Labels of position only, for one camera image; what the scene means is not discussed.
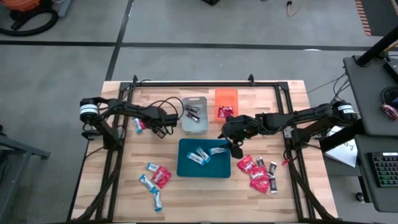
orange container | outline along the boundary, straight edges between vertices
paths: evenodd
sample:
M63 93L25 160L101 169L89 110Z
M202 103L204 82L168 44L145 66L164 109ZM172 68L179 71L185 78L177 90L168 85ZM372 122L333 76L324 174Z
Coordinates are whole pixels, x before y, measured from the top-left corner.
M40 0L1 0L7 8L18 10L18 11L28 11L34 9L40 4Z
M214 116L216 122L225 123L225 118L218 117L218 109L223 106L234 108L233 116L239 115L238 111L238 91L235 89L216 89Z

teal tray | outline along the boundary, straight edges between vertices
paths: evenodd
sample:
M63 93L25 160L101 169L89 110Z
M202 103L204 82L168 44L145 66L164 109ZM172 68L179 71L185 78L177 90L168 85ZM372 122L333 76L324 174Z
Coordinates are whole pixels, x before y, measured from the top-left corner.
M177 175L179 177L214 177L231 176L231 156L229 150L211 156L209 163L201 166L187 158L189 152L196 155L195 149L201 147L208 155L209 149L226 144L227 140L218 139L181 139L178 144Z

gray container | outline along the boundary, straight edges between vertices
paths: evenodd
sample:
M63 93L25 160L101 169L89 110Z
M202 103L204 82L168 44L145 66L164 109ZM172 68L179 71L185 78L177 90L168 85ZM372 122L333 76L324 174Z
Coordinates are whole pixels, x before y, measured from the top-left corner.
M204 96L198 97L186 97L182 99L182 103L185 105L196 106L199 108L199 113L194 113L199 117L199 122L187 116L187 112L184 112L182 116L182 129L185 134L206 134L209 129L209 119L207 115L207 99Z

keyboard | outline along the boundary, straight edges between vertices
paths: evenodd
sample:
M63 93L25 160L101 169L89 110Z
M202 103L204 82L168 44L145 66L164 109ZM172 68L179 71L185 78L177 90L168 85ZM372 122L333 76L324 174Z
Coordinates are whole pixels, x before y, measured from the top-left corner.
M371 164L374 167L378 187L398 187L398 153L371 152Z

black hose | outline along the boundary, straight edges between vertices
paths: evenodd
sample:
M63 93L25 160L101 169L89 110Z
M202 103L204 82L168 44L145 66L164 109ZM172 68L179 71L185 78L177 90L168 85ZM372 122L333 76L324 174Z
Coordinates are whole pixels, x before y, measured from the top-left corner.
M43 14L43 13L50 13L51 19L48 21L48 23L44 24L41 27L38 27L36 29L31 29L31 30L24 30L24 31L16 31L19 28L21 28L27 21L29 21L31 18ZM21 17L19 20L17 20L12 26L11 29L13 30L6 30L0 28L0 34L4 35L10 35L13 37L27 37L31 35L37 35L41 34L49 29L51 29L58 21L58 13L51 8L41 8L41 9L34 9L31 12L26 13L23 17Z

